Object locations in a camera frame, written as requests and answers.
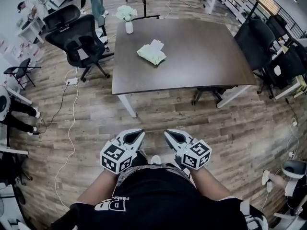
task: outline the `wooden floor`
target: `wooden floor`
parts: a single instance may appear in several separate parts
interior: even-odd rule
[[[169,18],[194,18],[224,23],[233,34],[236,33],[238,22],[219,1],[212,15],[206,14],[197,0],[183,1],[198,9],[178,0],[170,0],[172,13]],[[167,15],[168,0],[147,2],[149,15]],[[129,0],[128,3],[125,0],[104,0],[110,13],[106,19],[109,36],[116,33],[118,19],[113,14],[123,4],[136,8],[139,15],[142,15],[140,0]],[[109,40],[112,52],[115,39],[114,36]],[[23,95],[33,101],[48,123],[60,106],[65,88],[64,76],[73,68],[58,48],[47,42],[42,48],[45,51],[39,62],[42,69],[35,70],[32,74],[36,88],[27,86]],[[102,64],[112,74],[113,58]],[[74,72],[69,73],[68,78],[74,78]],[[261,209],[267,196],[266,188],[260,183],[263,170],[275,172],[287,158],[286,145],[290,137],[293,113],[284,99],[269,100],[266,91],[258,96],[258,86],[253,86],[229,105],[217,109],[210,94],[204,94],[199,103],[192,106],[190,101],[195,94],[194,89],[140,93],[131,96],[132,105],[138,113],[137,118],[131,118],[118,97],[111,94],[112,78],[105,80],[94,68],[87,79],[87,82],[78,84],[76,123],[71,129],[76,152],[57,178],[57,190],[66,205],[72,204],[102,171],[99,166],[99,152],[106,141],[122,130],[139,127],[147,132],[143,148],[148,157],[158,154],[164,162],[174,158],[174,153],[163,137],[165,128],[182,129],[198,139],[204,139],[213,149],[208,165],[212,174],[235,196],[249,199],[253,206]],[[27,201],[23,206],[24,212],[39,229],[66,212],[55,193],[54,177],[73,150],[67,133],[73,122],[72,104],[75,98],[76,87],[69,86],[63,107],[45,134],[30,137],[12,129],[11,146],[29,151],[24,169],[33,177],[33,181],[27,182],[27,186],[20,185],[20,188]],[[297,156],[300,158],[307,145],[307,98],[300,96],[295,101],[290,100],[299,117],[299,128],[295,133],[300,140]],[[20,114],[16,116],[32,125],[38,125],[35,118]],[[296,143],[292,140],[289,147],[295,146]],[[283,206],[283,193],[274,188],[268,195],[263,210],[269,222],[274,219],[273,213]]]

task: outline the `white flower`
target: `white flower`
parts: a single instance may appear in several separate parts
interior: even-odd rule
[[[130,15],[125,16],[125,21],[127,22],[131,21],[131,16]]]
[[[117,13],[115,14],[121,20],[131,21],[133,16],[137,16],[138,12],[130,6],[122,5],[117,8]]]
[[[121,20],[123,20],[123,19],[125,18],[125,16],[123,15],[123,13],[120,12],[120,11],[116,12],[115,16],[116,16],[117,18],[121,19]]]

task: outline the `white vase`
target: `white vase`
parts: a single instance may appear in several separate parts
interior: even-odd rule
[[[128,34],[133,33],[133,24],[132,24],[131,21],[126,22],[126,32],[127,32]]]

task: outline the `power strip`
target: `power strip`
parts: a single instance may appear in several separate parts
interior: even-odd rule
[[[67,79],[66,80],[66,85],[77,85],[79,82],[78,78],[74,78],[74,79]]]

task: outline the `black pants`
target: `black pants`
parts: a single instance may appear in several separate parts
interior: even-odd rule
[[[20,103],[14,99],[11,99],[11,106],[9,112],[6,114],[6,117],[3,121],[0,121],[4,125],[14,127],[23,132],[33,132],[33,127],[31,125],[25,124],[24,122],[18,120],[12,115],[12,111],[27,113],[29,116],[35,117],[36,110],[26,104]]]
[[[131,167],[148,165],[147,157],[145,157],[145,155],[142,152],[137,151],[136,154],[137,154],[137,156],[134,158],[134,160],[132,160]],[[175,166],[171,163],[166,163],[165,165]]]

